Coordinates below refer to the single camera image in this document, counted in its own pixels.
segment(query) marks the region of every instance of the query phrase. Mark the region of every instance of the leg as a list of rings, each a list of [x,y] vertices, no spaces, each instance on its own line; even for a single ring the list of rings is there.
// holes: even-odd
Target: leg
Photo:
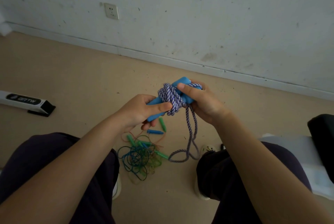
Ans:
[[[263,144],[311,190],[302,166],[290,151],[276,144]],[[196,172],[200,192],[220,201],[213,223],[261,223],[226,150],[204,154]]]
[[[20,145],[0,175],[0,204],[78,140],[65,133],[51,133],[32,136]],[[118,158],[112,150],[89,183],[71,223],[114,223],[111,205],[118,171]]]

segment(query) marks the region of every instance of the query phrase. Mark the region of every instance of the forearm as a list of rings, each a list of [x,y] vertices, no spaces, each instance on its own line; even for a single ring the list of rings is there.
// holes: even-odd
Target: forearm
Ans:
[[[332,222],[312,193],[235,115],[228,113],[215,121],[215,128],[262,222]]]
[[[0,205],[2,223],[68,223],[121,130],[114,115],[95,126]]]

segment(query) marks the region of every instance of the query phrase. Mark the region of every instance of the tiled floor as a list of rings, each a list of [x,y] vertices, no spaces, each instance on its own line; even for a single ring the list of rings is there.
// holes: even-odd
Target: tiled floor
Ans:
[[[309,135],[307,121],[334,114],[334,102],[171,68],[19,33],[0,37],[0,89],[49,100],[49,117],[0,105],[0,167],[34,134],[61,131],[83,136],[138,93],[156,95],[165,82],[187,76],[207,83],[256,136]],[[164,117],[168,132],[161,150],[184,148],[184,111]],[[197,143],[219,145],[212,126],[199,119]],[[123,145],[118,141],[115,148]],[[122,192],[114,201],[118,223],[210,223],[218,202],[193,193],[196,162],[164,162],[154,175],[134,185],[121,168]],[[319,198],[334,213],[334,204]]]

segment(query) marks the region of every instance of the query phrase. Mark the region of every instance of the braided rope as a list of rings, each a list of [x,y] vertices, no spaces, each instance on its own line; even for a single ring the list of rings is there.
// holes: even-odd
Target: braided rope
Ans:
[[[188,86],[190,87],[200,87],[202,89],[202,86],[198,83],[190,83],[188,84]],[[186,107],[186,120],[187,120],[187,125],[188,125],[188,129],[189,129],[189,140],[188,140],[188,145],[187,145],[187,149],[179,149],[177,151],[174,151],[172,154],[170,154],[168,160],[172,163],[184,163],[186,162],[189,157],[191,157],[194,160],[198,160],[199,159],[199,150],[198,147],[195,143],[195,139],[196,139],[196,135],[197,135],[197,119],[195,116],[195,112],[193,110],[193,108],[191,107],[191,105],[187,105],[183,99],[181,98],[181,96],[176,92],[177,88],[173,87],[171,84],[169,83],[165,83],[163,88],[161,88],[158,91],[158,95],[161,98],[161,100],[163,102],[171,102],[171,104],[173,105],[172,109],[170,111],[167,112],[167,115],[171,115],[173,116],[176,112],[178,112],[180,110],[180,108],[182,107]],[[191,125],[190,125],[190,121],[189,121],[189,109],[192,113],[192,116],[194,118],[194,122],[195,122],[195,131],[194,131],[194,135],[192,134],[192,129],[191,129]],[[197,151],[197,156],[195,157],[193,154],[190,153],[190,146],[191,143],[193,143],[196,151]],[[172,157],[177,154],[177,153],[186,153],[186,158],[183,160],[172,160]]]

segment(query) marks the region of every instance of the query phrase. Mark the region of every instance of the wall socket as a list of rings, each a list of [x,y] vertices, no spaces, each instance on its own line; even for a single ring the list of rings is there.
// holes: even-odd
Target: wall socket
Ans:
[[[107,18],[119,20],[118,8],[114,4],[104,3]]]

